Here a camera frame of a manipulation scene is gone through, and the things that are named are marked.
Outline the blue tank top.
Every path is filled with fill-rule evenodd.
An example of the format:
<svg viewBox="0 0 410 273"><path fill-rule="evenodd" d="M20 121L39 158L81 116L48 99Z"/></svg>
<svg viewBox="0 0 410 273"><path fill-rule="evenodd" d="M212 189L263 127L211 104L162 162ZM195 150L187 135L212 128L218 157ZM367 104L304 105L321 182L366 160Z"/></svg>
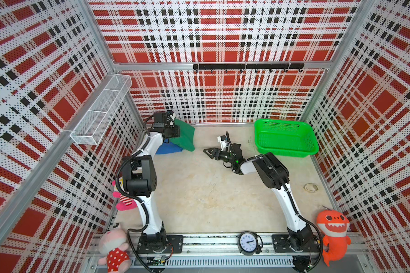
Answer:
<svg viewBox="0 0 410 273"><path fill-rule="evenodd" d="M182 152L183 148L179 147L178 145L170 142L164 142L161 144L156 152L157 155L164 155L164 154L173 154L176 152Z"/></svg>

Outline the green tank top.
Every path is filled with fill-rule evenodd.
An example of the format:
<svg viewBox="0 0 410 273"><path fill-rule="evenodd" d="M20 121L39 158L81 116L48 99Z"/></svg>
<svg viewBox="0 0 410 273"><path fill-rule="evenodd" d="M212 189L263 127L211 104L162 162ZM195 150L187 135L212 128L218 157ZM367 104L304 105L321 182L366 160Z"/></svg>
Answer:
<svg viewBox="0 0 410 273"><path fill-rule="evenodd" d="M180 148L193 152L194 146L194 133L195 128L188 123L185 123L179 119L175 119L175 125L179 126L180 136L177 138L170 138L170 142L176 144Z"/></svg>

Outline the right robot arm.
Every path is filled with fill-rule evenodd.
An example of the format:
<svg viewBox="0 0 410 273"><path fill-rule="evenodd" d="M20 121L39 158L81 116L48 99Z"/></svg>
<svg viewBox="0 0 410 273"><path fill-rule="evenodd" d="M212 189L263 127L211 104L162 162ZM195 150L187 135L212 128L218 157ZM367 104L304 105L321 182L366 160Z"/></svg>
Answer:
<svg viewBox="0 0 410 273"><path fill-rule="evenodd" d="M256 173L263 184L272 190L284 213L289 233L289 246L296 252L307 248L308 243L315 241L313 224L305 219L293 197L290 187L288 169L271 153L256 155L248 159L243 157L241 145L234 143L228 147L204 149L210 158L229 163L234 174L247 175Z"/></svg>

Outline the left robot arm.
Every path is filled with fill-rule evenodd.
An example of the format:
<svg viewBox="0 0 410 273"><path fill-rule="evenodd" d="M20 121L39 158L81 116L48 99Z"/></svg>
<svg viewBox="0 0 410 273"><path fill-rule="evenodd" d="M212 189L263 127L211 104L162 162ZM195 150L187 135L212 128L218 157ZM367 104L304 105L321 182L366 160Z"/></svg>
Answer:
<svg viewBox="0 0 410 273"><path fill-rule="evenodd" d="M115 183L120 194L132 199L138 206L143 227L132 229L132 232L141 234L140 246L154 253L162 253L169 243L153 197L157 187L153 158L165 140L179 137L181 131L175 124L172 110L154 113L151 118L154 124L147 127L150 118L143 123L142 140L135 152L122 160Z"/></svg>

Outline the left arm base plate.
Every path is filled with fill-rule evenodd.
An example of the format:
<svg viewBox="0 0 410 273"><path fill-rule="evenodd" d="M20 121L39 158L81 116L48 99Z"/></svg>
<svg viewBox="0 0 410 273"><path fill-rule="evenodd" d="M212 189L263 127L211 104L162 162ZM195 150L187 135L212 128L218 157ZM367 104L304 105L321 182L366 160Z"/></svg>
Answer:
<svg viewBox="0 0 410 273"><path fill-rule="evenodd" d="M139 239L137 252L139 254L179 254L182 249L182 235L144 234Z"/></svg>

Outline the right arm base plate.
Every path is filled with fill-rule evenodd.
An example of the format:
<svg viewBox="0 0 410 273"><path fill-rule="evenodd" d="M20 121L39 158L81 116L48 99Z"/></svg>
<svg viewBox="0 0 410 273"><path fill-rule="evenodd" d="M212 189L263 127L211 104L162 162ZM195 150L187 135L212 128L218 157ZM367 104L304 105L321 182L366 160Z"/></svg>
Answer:
<svg viewBox="0 0 410 273"><path fill-rule="evenodd" d="M304 245L297 246L296 239L291 235L273 234L272 245L276 253L314 253L320 252L320 244L315 238L308 240Z"/></svg>

